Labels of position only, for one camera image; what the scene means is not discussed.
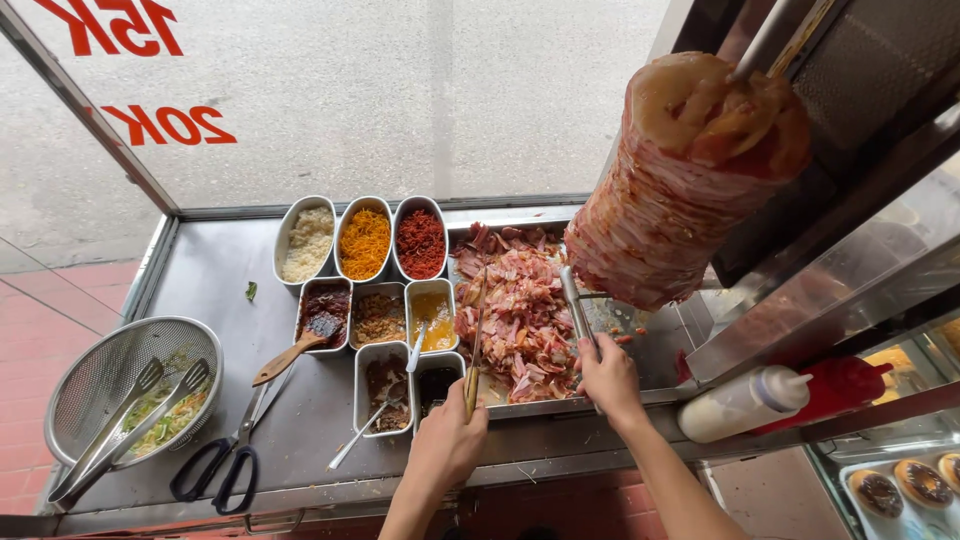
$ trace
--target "sliced pork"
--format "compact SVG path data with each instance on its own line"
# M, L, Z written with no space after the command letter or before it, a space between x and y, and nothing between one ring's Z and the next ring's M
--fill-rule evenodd
M509 403L562 399L573 393L573 319L560 283L561 253L543 229L505 227L495 233L474 223L472 240L453 250L457 271L454 331L469 361L477 339L481 270L487 297L481 349L484 368L510 389Z
M809 162L809 119L782 78L731 82L704 53L627 84L620 145L564 234L577 276L648 311L688 298L736 224Z

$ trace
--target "wooden spatula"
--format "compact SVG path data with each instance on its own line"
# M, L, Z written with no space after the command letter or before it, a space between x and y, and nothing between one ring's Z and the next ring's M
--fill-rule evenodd
M260 371L256 372L253 378L253 386L259 386L264 382L270 382L283 373L285 369L294 363L297 356L303 354L303 351L316 345L323 345L330 341L330 336L337 333L344 325L343 321L329 321L326 324L313 324L309 328L304 328L300 334L300 339L294 346L280 353L273 360L267 362Z

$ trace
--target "yellow sauce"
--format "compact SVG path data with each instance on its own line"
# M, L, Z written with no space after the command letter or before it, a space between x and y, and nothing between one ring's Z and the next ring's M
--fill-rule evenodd
M418 294L410 299L410 312L414 316L408 323L413 329L410 337L411 347L416 346L420 338L423 317L430 322L426 326L426 336L423 338L421 350L428 353L453 347L453 317L450 313L449 295L442 292Z

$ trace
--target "shredded carrot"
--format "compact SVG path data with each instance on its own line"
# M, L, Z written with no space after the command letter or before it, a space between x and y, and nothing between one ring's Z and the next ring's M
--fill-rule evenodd
M390 220L371 209L353 214L340 237L340 261L344 275L368 280L383 266L390 251Z

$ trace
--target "ketchup bottle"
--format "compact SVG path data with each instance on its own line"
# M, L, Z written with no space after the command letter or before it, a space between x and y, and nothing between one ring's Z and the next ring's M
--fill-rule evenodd
M867 406L885 391L882 375L894 368L893 364L873 366L856 356L828 358L800 372L813 375L806 384L810 403L800 412L766 426L750 430L762 434L804 426Z

